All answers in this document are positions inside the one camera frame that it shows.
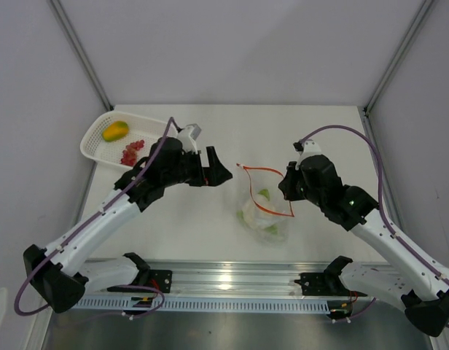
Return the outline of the clear red zip bag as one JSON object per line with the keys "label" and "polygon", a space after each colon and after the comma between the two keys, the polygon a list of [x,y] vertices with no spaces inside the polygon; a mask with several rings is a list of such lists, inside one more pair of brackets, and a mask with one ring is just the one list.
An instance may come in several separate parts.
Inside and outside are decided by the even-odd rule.
{"label": "clear red zip bag", "polygon": [[264,245],[282,245],[294,219],[292,204],[285,200],[278,185],[284,175],[262,166],[237,165],[238,199],[236,215],[255,241]]}

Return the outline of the green white toy cabbage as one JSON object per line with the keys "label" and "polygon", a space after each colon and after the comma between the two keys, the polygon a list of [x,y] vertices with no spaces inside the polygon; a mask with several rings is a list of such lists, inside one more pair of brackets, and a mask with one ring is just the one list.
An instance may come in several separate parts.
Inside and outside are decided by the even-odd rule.
{"label": "green white toy cabbage", "polygon": [[283,241],[285,238],[286,212],[277,208],[276,200],[267,188],[262,188],[249,197],[236,216],[245,228],[261,239]]}

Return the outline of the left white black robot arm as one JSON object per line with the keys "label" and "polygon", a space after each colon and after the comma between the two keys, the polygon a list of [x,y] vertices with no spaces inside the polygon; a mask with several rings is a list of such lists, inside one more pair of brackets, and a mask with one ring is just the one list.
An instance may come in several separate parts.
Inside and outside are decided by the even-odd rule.
{"label": "left white black robot arm", "polygon": [[178,138],[159,139],[148,156],[114,183],[90,217],[45,248],[33,244],[24,251],[26,283],[57,314],[75,306],[86,293],[102,289],[156,293],[150,266],[133,252],[94,264],[86,260],[116,230],[161,199],[167,188],[217,187],[232,179],[213,147],[207,147],[206,155],[208,165],[203,166],[200,153],[186,151]]}

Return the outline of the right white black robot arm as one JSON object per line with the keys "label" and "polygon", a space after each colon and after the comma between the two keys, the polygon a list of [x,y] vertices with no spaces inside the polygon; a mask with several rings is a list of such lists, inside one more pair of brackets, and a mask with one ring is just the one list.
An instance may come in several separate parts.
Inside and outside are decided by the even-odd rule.
{"label": "right white black robot arm", "polygon": [[382,300],[431,337],[448,326],[449,268],[393,225],[365,190],[343,184],[326,156],[290,162],[278,188],[289,201],[317,206],[330,222],[363,240],[399,273],[394,278],[339,256],[325,270],[329,292],[337,295],[348,289]]}

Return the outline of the red toy grape bunch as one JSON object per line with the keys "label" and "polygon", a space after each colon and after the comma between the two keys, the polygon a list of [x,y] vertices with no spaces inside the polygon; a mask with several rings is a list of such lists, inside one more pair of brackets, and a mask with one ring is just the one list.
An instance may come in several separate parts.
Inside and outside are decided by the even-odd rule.
{"label": "red toy grape bunch", "polygon": [[138,140],[128,144],[122,151],[120,163],[125,166],[134,166],[137,163],[138,152],[144,148],[144,140]]}

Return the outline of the yellow green toy mango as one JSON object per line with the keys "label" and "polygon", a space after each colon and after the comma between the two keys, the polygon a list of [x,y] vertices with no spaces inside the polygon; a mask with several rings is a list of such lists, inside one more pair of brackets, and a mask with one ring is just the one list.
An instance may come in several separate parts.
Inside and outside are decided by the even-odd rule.
{"label": "yellow green toy mango", "polygon": [[102,138],[106,142],[120,140],[129,134],[130,128],[126,122],[116,121],[102,131]]}

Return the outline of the white perforated plastic basket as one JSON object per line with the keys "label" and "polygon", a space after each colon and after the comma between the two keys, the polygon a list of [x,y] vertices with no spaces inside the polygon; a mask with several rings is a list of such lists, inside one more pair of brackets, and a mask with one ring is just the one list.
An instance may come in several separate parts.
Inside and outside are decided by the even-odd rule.
{"label": "white perforated plastic basket", "polygon": [[[106,141],[103,132],[110,126],[125,123],[128,132],[121,139]],[[137,114],[112,111],[102,114],[89,127],[80,143],[81,153],[97,163],[119,168],[123,171],[133,165],[128,160],[128,146],[137,148],[136,159],[149,155],[151,146],[164,133],[167,123]]]}

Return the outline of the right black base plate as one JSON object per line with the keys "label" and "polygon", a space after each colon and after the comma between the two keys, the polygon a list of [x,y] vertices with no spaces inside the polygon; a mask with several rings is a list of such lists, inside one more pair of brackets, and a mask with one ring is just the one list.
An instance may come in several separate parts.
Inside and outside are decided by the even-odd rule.
{"label": "right black base plate", "polygon": [[304,296],[349,297],[346,289],[337,276],[325,273],[301,273],[294,280]]}

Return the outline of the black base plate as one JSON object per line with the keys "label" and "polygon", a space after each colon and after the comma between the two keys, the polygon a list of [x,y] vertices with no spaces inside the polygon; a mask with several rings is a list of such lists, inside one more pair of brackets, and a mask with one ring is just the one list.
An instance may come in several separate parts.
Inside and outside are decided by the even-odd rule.
{"label": "black base plate", "polygon": [[325,273],[301,273],[294,280],[304,296],[349,297],[346,289],[337,276]]}
{"label": "black base plate", "polygon": [[136,292],[140,287],[150,287],[160,290],[164,294],[171,291],[173,272],[170,270],[148,270],[140,272],[128,287],[109,287],[108,292]]}

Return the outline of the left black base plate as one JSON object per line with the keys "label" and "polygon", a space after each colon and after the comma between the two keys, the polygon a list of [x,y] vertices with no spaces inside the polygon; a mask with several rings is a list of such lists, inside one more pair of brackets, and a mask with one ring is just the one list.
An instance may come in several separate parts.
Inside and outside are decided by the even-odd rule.
{"label": "left black base plate", "polygon": [[173,272],[170,270],[148,270],[140,272],[128,287],[109,287],[108,292],[136,292],[140,287],[150,287],[160,290],[164,294],[171,291]]}

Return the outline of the left aluminium frame post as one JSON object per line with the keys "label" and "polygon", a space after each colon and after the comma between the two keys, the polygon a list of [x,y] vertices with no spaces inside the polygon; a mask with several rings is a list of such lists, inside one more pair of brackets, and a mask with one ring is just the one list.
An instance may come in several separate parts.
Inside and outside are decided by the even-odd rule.
{"label": "left aluminium frame post", "polygon": [[113,110],[114,107],[109,100],[70,17],[67,14],[63,2],[60,0],[48,0],[47,4],[104,110],[107,112]]}

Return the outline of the aluminium frame post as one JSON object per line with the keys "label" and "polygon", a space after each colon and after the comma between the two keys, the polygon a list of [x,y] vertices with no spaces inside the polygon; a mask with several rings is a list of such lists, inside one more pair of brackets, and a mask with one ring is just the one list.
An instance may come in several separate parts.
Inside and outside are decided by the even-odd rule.
{"label": "aluminium frame post", "polygon": [[109,100],[70,17],[67,14],[63,2],[60,0],[48,0],[47,4],[104,110],[107,112],[113,110],[114,107]]}
{"label": "aluminium frame post", "polygon": [[438,1],[436,0],[421,1],[418,10],[415,12],[410,24],[407,26],[407,29],[402,35],[397,48],[395,49],[384,72],[378,80],[375,89],[370,94],[370,97],[363,108],[365,117],[369,117],[372,114],[375,105],[386,92],[387,87],[395,77],[396,72],[402,65],[402,62],[406,59],[407,54],[409,53],[415,40],[418,38],[422,28],[425,26],[426,21],[433,12],[437,3]]}

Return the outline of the right aluminium frame post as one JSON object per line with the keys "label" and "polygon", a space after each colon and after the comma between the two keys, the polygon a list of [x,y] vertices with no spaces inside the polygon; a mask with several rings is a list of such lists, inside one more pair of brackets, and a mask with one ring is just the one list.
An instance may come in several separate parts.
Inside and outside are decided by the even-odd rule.
{"label": "right aluminium frame post", "polygon": [[378,80],[375,89],[370,94],[370,97],[363,108],[365,117],[369,117],[372,114],[375,105],[386,92],[387,87],[395,77],[396,72],[402,65],[402,62],[406,59],[407,54],[409,53],[415,40],[418,38],[422,28],[425,26],[426,21],[433,12],[437,3],[438,1],[436,0],[421,1],[418,10],[415,12],[410,24],[407,26],[407,29],[402,35],[397,48],[395,49],[384,72]]}

